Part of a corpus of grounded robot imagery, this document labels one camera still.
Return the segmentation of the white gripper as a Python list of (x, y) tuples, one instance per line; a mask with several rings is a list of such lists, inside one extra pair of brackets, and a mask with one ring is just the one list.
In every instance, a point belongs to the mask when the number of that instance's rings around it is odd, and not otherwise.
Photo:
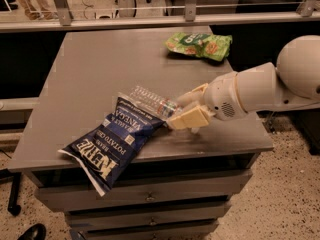
[(237, 73), (232, 71), (179, 96), (176, 102), (182, 107), (193, 102), (201, 105), (174, 114), (166, 120), (168, 126), (173, 130), (183, 130), (207, 126), (214, 115), (223, 121), (245, 117), (247, 112), (239, 101), (236, 76)]

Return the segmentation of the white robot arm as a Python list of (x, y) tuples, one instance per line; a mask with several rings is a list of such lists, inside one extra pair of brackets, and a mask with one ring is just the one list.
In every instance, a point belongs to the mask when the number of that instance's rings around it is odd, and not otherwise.
[(182, 109), (167, 120), (174, 130), (200, 128), (211, 119), (240, 119), (250, 112), (291, 111), (320, 105), (320, 36), (288, 42), (275, 63), (231, 71), (180, 96)]

